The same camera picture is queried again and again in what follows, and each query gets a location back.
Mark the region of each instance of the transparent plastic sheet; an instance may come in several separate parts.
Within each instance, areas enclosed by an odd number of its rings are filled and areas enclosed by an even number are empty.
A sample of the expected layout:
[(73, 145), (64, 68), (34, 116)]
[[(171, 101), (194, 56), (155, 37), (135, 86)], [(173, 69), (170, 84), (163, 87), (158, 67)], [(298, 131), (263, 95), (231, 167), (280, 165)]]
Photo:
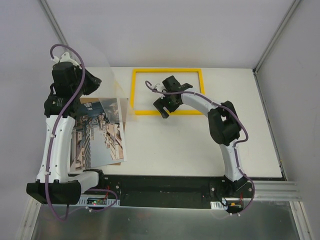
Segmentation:
[(77, 39), (77, 45), (85, 48), (78, 50), (84, 61), (85, 68), (95, 77), (102, 80), (100, 87), (90, 97), (99, 99), (105, 113), (105, 121), (110, 124), (134, 121), (135, 114), (129, 105), (130, 93), (125, 92), (115, 78), (115, 74), (108, 62), (107, 54), (104, 52), (104, 44), (99, 41), (99, 36), (86, 34), (86, 36), (78, 36)]
[[(92, 94), (80, 98), (81, 109), (72, 138), (76, 139), (76, 142), (71, 144), (75, 146), (80, 142), (78, 145), (82, 147), (77, 145), (75, 150), (71, 151), (68, 169), (71, 173), (125, 162), (127, 160), (125, 126), (126, 122), (135, 119), (134, 111), (129, 107), (130, 93), (125, 92), (116, 80), (107, 54), (101, 47), (103, 45), (98, 41), (99, 35), (90, 35), (90, 39), (82, 35), (76, 35), (74, 38), (77, 41), (71, 47), (80, 54), (85, 69), (101, 79), (101, 84)], [(122, 82), (121, 84), (130, 85), (131, 83)], [(81, 131), (82, 137), (79, 138), (77, 134)]]

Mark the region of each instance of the photograph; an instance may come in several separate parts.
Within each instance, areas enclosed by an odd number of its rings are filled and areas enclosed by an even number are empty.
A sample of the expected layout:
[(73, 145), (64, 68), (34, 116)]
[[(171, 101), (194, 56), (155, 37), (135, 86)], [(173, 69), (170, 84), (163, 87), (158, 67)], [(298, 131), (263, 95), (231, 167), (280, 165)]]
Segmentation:
[(70, 142), (69, 172), (126, 161), (119, 98), (81, 98)]

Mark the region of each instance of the white wall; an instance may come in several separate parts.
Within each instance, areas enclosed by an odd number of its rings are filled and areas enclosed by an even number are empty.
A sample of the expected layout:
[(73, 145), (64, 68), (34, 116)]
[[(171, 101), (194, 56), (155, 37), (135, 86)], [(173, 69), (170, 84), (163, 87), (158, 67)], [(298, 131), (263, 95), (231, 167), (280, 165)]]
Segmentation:
[(103, 67), (102, 51), (112, 67), (253, 68), (292, 1), (48, 3), (68, 43), (83, 50), (89, 67)]
[(320, 239), (320, 1), (304, 0), (258, 73), (279, 153)]
[(13, 240), (43, 156), (57, 38), (36, 0), (0, 1), (0, 29), (0, 239)]

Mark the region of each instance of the yellow square frame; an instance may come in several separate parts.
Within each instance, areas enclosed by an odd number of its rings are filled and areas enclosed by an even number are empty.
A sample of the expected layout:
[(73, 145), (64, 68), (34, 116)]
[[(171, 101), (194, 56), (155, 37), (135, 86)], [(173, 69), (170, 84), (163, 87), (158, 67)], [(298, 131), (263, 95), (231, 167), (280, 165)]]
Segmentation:
[[(130, 106), (134, 109), (136, 75), (137, 73), (198, 73), (200, 92), (205, 94), (204, 79), (201, 68), (135, 68), (132, 71)], [(156, 116), (161, 115), (157, 110), (134, 110), (135, 115), (139, 116)], [(202, 115), (198, 110), (176, 110), (169, 113), (170, 115)]]

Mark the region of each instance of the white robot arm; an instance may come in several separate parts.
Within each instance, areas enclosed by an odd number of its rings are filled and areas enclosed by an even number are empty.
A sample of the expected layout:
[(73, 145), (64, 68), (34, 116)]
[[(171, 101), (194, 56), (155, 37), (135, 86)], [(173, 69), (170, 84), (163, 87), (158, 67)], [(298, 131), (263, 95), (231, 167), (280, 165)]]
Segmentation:
[[(55, 62), (52, 70), (54, 83), (50, 86), (51, 92), (44, 103), (46, 139), (43, 158), (36, 180), (27, 184), (26, 192), (40, 203), (47, 204), (45, 182), (46, 176), (48, 176), (47, 183), (52, 204), (74, 205), (77, 204), (82, 193), (103, 184), (101, 182), (103, 182), (104, 175), (101, 170), (89, 169), (74, 177), (68, 176), (72, 130), (80, 106), (80, 97), (94, 92), (100, 86), (101, 80), (87, 70), (85, 71), (81, 90), (58, 121), (53, 136), (58, 115), (80, 85), (82, 68), (70, 58), (68, 52), (65, 52), (61, 58), (54, 57), (52, 60)], [(50, 154), (49, 171), (47, 172), (47, 158), (52, 138), (54, 140)]]
[[(234, 147), (235, 142), (240, 137), (239, 132), (241, 128), (227, 111), (217, 105), (211, 104), (208, 98), (204, 97), (201, 93), (195, 94), (196, 90), (190, 84), (185, 83), (181, 85), (174, 76), (170, 76), (162, 83), (156, 84), (153, 89), (152, 87), (149, 88), (160, 95), (160, 98), (158, 98), (153, 105), (161, 113), (163, 118), (169, 117), (169, 114), (164, 108), (172, 113), (182, 104), (191, 106), (205, 115), (209, 121), (210, 134), (213, 140), (219, 144), (222, 152), (225, 177), (232, 183), (236, 183), (244, 177), (240, 171), (242, 168), (241, 159)], [(237, 115), (231, 102), (214, 102), (218, 105), (226, 106)]]

